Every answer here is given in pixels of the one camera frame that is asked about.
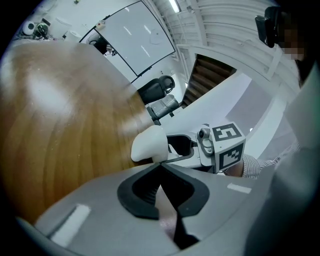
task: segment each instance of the wooden stair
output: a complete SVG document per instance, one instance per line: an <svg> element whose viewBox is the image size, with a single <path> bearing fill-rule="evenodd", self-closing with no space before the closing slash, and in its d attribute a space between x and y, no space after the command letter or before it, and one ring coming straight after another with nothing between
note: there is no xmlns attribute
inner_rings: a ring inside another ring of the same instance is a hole
<svg viewBox="0 0 320 256"><path fill-rule="evenodd" d="M198 54L180 105L186 108L235 72L225 63Z"/></svg>

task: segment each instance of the shirt sleeve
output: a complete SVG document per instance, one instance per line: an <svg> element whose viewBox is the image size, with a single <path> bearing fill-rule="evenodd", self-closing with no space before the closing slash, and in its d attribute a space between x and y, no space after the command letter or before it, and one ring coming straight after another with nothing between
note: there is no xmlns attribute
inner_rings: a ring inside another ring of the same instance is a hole
<svg viewBox="0 0 320 256"><path fill-rule="evenodd" d="M259 160L255 159L253 156L244 154L243 155L243 178L257 179L261 170L264 167L277 165L279 161L285 158L288 154L296 152L300 149L298 142L296 141L290 145L285 151L283 151L274 160Z"/></svg>

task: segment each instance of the wood grain surface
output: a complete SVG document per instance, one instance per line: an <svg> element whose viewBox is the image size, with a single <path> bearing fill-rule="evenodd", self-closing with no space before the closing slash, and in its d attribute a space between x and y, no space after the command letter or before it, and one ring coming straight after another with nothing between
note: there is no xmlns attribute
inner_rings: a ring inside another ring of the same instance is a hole
<svg viewBox="0 0 320 256"><path fill-rule="evenodd" d="M93 46L15 46L0 68L0 178L33 223L85 182L136 165L135 136L152 120L134 86Z"/></svg>

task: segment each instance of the black chair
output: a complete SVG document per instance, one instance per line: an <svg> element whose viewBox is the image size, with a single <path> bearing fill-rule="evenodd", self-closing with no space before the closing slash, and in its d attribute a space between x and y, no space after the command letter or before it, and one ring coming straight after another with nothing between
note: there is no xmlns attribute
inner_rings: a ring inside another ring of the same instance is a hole
<svg viewBox="0 0 320 256"><path fill-rule="evenodd" d="M175 88L175 81L169 75L163 75L160 78L152 79L146 85L138 89L138 93L143 103L149 104L164 98Z"/></svg>

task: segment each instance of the wooden table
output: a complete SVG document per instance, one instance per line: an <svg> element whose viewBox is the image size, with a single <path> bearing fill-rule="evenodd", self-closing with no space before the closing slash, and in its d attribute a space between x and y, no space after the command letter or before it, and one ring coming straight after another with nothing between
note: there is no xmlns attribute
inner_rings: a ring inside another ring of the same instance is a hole
<svg viewBox="0 0 320 256"><path fill-rule="evenodd" d="M134 86L93 46L28 43L0 69L0 178L33 223L85 182L136 165L131 146L152 120Z"/></svg>

